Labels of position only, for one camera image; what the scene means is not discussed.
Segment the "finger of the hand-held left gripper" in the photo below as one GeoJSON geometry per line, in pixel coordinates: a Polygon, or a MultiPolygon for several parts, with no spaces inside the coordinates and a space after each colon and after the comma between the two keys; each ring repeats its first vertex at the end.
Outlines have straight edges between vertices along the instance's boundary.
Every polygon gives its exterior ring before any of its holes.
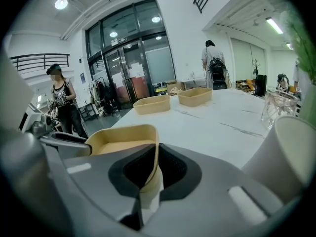
{"type": "Polygon", "coordinates": [[[87,141],[86,138],[77,137],[69,133],[62,133],[62,132],[56,132],[51,135],[52,138],[62,140],[62,141],[68,141],[73,143],[85,143],[87,141]]]}
{"type": "Polygon", "coordinates": [[[44,145],[52,146],[57,149],[61,159],[87,157],[92,154],[92,147],[85,143],[73,143],[52,137],[41,137],[40,141],[44,145]]]}

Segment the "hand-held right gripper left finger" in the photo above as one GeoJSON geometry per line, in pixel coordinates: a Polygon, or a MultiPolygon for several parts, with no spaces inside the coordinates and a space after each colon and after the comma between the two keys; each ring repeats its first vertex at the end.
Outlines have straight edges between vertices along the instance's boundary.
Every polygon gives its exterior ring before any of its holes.
{"type": "Polygon", "coordinates": [[[144,226],[142,206],[157,193],[155,144],[96,156],[65,159],[67,172],[84,195],[127,227],[144,226]]]}

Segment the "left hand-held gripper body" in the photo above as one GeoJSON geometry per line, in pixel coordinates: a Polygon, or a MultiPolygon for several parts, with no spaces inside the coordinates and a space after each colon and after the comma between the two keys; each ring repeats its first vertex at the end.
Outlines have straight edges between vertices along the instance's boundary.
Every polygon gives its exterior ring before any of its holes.
{"type": "Polygon", "coordinates": [[[44,114],[32,103],[25,110],[19,125],[22,133],[28,132],[36,137],[41,137],[50,133],[54,128],[54,121],[51,116],[44,114]]]}

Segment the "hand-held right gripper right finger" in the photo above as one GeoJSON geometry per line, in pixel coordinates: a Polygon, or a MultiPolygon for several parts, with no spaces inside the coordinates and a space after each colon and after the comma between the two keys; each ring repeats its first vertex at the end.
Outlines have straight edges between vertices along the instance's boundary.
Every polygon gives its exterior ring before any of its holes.
{"type": "Polygon", "coordinates": [[[142,228],[151,237],[232,237],[266,221],[280,199],[234,165],[160,144],[164,189],[142,228]]]}

